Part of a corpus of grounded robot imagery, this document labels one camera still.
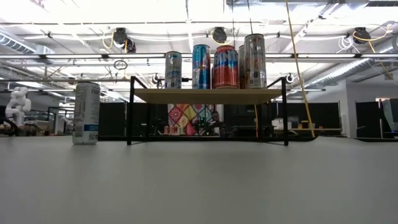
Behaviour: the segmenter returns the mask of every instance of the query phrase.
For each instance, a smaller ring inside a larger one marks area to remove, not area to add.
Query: blue can
[[[210,47],[204,44],[193,46],[192,88],[210,89]]]

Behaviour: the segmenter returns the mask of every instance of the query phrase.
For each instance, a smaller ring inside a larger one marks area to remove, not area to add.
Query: white can
[[[101,87],[81,82],[76,86],[75,117],[73,119],[74,144],[96,144],[100,118]]]
[[[180,52],[167,52],[165,63],[165,88],[181,88],[182,74],[181,74],[182,58]]]

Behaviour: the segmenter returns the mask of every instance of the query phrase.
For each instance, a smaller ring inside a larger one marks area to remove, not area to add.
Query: shelf
[[[258,105],[282,94],[282,90],[192,90],[192,89],[135,89],[134,94],[153,104],[224,104]]]

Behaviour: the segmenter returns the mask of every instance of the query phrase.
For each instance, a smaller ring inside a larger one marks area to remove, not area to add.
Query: white robot
[[[30,111],[32,103],[26,98],[28,89],[26,87],[16,87],[11,93],[11,100],[6,107],[6,117],[13,121],[15,115],[15,124],[18,127],[24,125],[25,112]]]

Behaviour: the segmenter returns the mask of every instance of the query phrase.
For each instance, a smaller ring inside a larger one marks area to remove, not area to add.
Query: aluminum can
[[[180,52],[167,52],[165,62],[165,88],[181,88],[182,58]]]
[[[225,45],[216,50],[214,88],[239,88],[238,53],[233,46]]]
[[[264,36],[251,34],[244,38],[246,88],[267,88]]]
[[[244,71],[244,45],[241,45],[238,50],[238,65],[239,65],[239,88],[246,88],[246,76]]]
[[[210,89],[210,47],[204,44],[193,46],[192,88]]]
[[[99,84],[80,82],[76,86],[75,114],[73,119],[74,144],[96,144],[100,121]]]

